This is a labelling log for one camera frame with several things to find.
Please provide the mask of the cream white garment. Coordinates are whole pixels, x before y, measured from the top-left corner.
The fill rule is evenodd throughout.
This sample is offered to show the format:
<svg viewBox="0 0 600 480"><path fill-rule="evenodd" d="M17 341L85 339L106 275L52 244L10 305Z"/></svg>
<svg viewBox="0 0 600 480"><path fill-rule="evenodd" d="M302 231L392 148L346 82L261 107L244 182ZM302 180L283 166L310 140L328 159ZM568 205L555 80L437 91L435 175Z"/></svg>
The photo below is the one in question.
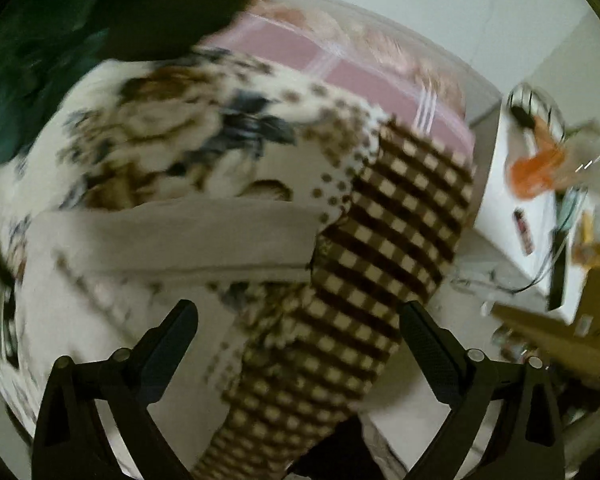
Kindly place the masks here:
<svg viewBox="0 0 600 480"><path fill-rule="evenodd" d="M181 299L201 332L166 400L220 406L245 342L245 305L228 286L300 285L309 279L321 213L263 198L180 198L120 211L39 214L26 235L18 294L23 376L39 401L58 356L96 361L132 347Z"/></svg>

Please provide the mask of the brown cardboard box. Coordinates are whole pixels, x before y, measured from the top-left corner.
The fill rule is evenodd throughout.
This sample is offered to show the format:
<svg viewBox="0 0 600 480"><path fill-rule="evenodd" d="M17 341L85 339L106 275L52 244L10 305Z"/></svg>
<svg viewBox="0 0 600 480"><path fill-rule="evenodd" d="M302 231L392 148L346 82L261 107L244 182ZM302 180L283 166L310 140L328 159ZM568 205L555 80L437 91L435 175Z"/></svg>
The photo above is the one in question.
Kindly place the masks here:
<svg viewBox="0 0 600 480"><path fill-rule="evenodd" d="M600 270L588 274L570 324L502 304L496 304L492 314L538 347L542 356L600 388Z"/></svg>

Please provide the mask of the white side table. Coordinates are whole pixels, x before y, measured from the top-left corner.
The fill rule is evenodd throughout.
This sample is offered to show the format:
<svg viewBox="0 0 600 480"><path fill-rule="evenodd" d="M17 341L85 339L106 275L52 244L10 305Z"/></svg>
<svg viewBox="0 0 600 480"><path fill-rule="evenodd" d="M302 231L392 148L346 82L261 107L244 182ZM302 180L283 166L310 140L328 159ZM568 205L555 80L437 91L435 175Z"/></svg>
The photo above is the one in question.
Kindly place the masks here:
<svg viewBox="0 0 600 480"><path fill-rule="evenodd" d="M577 223L593 203L578 192L515 194L510 166L538 152L532 131L517 119L521 113L547 125L555 140L564 135L558 110L533 91L510 94L475 123L478 206L453 283L483 300L571 324L586 281L571 248Z"/></svg>

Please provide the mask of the brown checkered blanket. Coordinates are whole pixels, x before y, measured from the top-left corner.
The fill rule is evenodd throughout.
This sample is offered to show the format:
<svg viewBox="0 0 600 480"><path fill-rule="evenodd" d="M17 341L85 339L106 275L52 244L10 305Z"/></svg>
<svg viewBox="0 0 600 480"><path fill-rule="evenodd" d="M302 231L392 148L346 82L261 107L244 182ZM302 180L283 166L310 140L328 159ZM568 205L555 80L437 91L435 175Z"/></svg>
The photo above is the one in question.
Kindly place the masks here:
<svg viewBox="0 0 600 480"><path fill-rule="evenodd" d="M230 286L239 332L224 422L197 479L280 479L351 417L399 347L399 308L425 302L456 254L474 170L441 142L386 122L318 234L306 284Z"/></svg>

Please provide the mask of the floral white bed blanket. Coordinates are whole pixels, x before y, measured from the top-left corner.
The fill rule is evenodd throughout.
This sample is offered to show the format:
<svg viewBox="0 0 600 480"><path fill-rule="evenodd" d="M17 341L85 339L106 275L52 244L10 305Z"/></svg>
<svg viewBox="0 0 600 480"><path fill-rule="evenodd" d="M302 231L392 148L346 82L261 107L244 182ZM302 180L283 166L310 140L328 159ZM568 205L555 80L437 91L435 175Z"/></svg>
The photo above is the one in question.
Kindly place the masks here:
<svg viewBox="0 0 600 480"><path fill-rule="evenodd" d="M205 195L314 204L335 220L389 117L352 90L246 54L102 63L29 151L0 165L0 263L22 281L44 211Z"/></svg>

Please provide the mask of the dark green cloth pile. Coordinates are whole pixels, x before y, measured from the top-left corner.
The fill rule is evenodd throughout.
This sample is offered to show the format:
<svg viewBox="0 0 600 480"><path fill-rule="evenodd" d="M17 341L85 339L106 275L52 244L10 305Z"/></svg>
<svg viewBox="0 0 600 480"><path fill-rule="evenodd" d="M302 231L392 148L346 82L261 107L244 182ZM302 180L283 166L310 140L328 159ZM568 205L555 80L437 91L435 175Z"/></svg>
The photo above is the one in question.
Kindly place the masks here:
<svg viewBox="0 0 600 480"><path fill-rule="evenodd" d="M0 165L27 151L100 62L163 61L250 0L0 0Z"/></svg>

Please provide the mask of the pink plaid bed sheet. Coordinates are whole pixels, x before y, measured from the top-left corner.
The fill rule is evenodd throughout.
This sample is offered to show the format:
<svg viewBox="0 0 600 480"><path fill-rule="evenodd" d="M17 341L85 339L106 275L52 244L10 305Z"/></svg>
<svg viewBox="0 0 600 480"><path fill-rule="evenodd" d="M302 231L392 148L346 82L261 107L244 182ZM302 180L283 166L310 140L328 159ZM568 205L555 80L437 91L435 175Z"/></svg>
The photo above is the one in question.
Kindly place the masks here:
<svg viewBox="0 0 600 480"><path fill-rule="evenodd" d="M374 23L315 6L252 0L202 43L293 68L362 96L467 157L474 151L457 76Z"/></svg>

